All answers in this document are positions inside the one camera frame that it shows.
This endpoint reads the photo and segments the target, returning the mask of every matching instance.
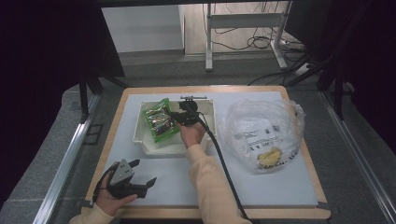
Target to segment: white metal desk frame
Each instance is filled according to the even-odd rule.
[[[279,41],[285,28],[289,15],[291,1],[289,1],[282,13],[262,13],[262,14],[232,14],[232,15],[212,15],[211,4],[207,4],[207,34],[206,34],[206,71],[213,70],[212,52],[212,29],[221,28],[254,28],[254,27],[277,27],[276,37],[271,40],[271,48],[276,56],[277,63],[281,70],[286,70],[285,59],[279,49]]]

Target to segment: person's arm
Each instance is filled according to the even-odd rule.
[[[110,173],[108,173],[102,181],[99,188],[96,203],[93,208],[88,212],[76,217],[73,217],[69,224],[82,224],[82,223],[95,223],[95,224],[108,224],[113,220],[119,208],[127,203],[131,203],[137,198],[137,195],[130,195],[122,199],[115,199],[111,196],[110,192],[106,189]]]
[[[197,190],[198,207],[205,224],[248,224],[236,205],[227,179],[214,158],[208,157],[199,145],[205,134],[201,124],[181,127],[181,138],[191,165],[190,180]]]

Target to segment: beige sleeve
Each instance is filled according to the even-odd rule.
[[[190,180],[197,190],[198,207],[205,224],[245,224],[223,171],[215,159],[208,157],[200,145],[187,149]]]
[[[93,204],[93,208],[88,212],[76,217],[73,217],[69,224],[85,224],[85,223],[95,223],[95,224],[108,224],[113,220],[114,217],[109,216],[105,213],[96,203]]]

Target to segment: person's hand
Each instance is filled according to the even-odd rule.
[[[177,126],[180,129],[180,137],[186,148],[196,144],[201,144],[202,138],[205,135],[205,128],[201,123],[197,122],[189,127],[178,123]]]
[[[102,185],[99,189],[98,197],[96,199],[96,204],[108,215],[114,217],[119,208],[134,201],[137,198],[137,195],[130,195],[122,199],[114,198],[106,189],[109,178],[110,173],[108,173],[102,181]]]

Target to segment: green package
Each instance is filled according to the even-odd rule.
[[[155,143],[180,132],[180,129],[171,118],[170,113],[171,106],[168,98],[162,99],[150,109],[143,110],[143,115],[148,123]]]

